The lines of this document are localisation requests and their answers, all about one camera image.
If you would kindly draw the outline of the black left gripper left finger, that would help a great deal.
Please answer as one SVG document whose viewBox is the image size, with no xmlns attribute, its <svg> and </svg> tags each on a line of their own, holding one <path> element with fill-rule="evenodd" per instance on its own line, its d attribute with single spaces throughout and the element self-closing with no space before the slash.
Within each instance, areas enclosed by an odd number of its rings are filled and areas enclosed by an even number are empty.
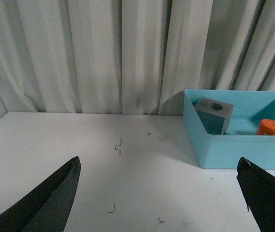
<svg viewBox="0 0 275 232">
<path fill-rule="evenodd" d="M 67 161 L 12 207 L 0 214 L 0 232 L 62 232 L 76 196 L 81 163 Z"/>
</svg>

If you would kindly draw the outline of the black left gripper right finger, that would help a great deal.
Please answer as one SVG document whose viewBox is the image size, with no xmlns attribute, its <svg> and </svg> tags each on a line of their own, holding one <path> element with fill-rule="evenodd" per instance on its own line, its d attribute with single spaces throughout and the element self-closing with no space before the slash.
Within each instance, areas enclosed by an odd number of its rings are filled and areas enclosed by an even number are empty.
<svg viewBox="0 0 275 232">
<path fill-rule="evenodd" d="M 246 158 L 237 165 L 237 180 L 248 211 L 262 232 L 275 232 L 275 177 Z"/>
</svg>

